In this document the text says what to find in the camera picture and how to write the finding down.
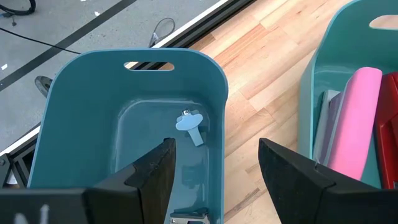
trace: concrete floor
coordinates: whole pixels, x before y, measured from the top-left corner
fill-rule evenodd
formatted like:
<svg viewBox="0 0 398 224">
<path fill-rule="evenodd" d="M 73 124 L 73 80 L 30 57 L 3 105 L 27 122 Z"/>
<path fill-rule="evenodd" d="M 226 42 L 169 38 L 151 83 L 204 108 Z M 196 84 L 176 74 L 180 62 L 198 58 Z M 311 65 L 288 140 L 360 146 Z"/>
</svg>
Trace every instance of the concrete floor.
<svg viewBox="0 0 398 224">
<path fill-rule="evenodd" d="M 29 16 L 0 18 L 0 27 L 33 39 L 56 44 L 105 12 L 120 0 L 37 1 L 37 11 Z M 137 0 L 76 41 L 69 50 L 86 52 L 98 49 L 147 47 L 156 24 L 172 17 L 176 29 L 217 0 Z M 28 8 L 26 0 L 2 0 L 14 9 Z M 15 72 L 50 47 L 24 40 L 0 30 L 0 80 Z M 0 151 L 41 121 L 45 98 L 34 85 L 38 75 L 53 78 L 75 54 L 60 52 L 11 86 L 0 91 Z"/>
</svg>

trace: light blue plastic piece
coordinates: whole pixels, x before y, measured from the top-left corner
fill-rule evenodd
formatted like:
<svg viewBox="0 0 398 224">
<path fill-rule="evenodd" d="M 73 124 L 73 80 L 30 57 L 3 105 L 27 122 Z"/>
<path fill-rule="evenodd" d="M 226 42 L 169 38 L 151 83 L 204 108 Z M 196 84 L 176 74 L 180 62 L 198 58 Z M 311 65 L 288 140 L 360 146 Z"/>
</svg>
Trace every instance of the light blue plastic piece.
<svg viewBox="0 0 398 224">
<path fill-rule="evenodd" d="M 200 113 L 191 114 L 189 110 L 184 110 L 182 115 L 177 118 L 175 128 L 179 131 L 188 131 L 194 145 L 197 147 L 203 144 L 203 139 L 198 129 L 198 125 L 201 121 L 203 121 L 203 116 Z"/>
</svg>

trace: red object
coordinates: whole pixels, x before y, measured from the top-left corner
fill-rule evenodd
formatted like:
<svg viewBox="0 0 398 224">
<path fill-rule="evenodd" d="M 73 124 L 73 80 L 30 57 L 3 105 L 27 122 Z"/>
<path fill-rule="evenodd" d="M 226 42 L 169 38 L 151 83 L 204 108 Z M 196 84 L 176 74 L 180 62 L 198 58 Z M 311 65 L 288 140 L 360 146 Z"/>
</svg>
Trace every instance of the red object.
<svg viewBox="0 0 398 224">
<path fill-rule="evenodd" d="M 375 123 L 383 187 L 394 189 L 394 182 L 398 185 L 398 72 L 383 75 Z"/>
</svg>

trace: metal bracket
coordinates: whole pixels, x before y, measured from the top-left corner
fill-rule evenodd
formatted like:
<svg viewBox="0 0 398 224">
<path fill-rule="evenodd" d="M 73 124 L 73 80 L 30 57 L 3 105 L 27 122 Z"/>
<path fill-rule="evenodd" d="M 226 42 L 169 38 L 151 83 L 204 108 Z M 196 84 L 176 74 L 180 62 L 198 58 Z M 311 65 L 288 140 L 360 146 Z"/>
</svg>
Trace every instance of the metal bracket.
<svg viewBox="0 0 398 224">
<path fill-rule="evenodd" d="M 204 223 L 210 224 L 207 217 L 207 208 L 201 208 L 193 213 L 171 213 L 170 224 Z"/>
<path fill-rule="evenodd" d="M 10 160 L 8 158 L 8 154 L 3 154 L 0 156 L 0 189 L 7 182 L 8 175 L 10 173 Z"/>
</svg>

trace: bin handle cutout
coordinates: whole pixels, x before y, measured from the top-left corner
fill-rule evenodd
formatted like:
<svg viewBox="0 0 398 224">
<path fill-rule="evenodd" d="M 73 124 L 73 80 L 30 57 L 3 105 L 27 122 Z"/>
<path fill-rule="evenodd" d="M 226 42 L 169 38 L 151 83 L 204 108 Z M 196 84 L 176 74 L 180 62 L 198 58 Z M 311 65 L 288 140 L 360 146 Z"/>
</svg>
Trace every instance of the bin handle cutout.
<svg viewBox="0 0 398 224">
<path fill-rule="evenodd" d="M 372 29 L 398 30 L 398 15 L 384 15 L 372 20 L 369 24 Z"/>
<path fill-rule="evenodd" d="M 172 71 L 174 70 L 174 65 L 170 62 L 125 62 L 124 63 L 124 68 L 126 68 L 129 71 L 135 72 L 135 65 L 138 63 L 164 63 L 163 66 L 161 66 L 159 69 L 140 69 L 139 71 L 143 70 L 150 70 L 150 71 L 156 71 L 156 70 L 166 70 L 166 71 Z"/>
</svg>

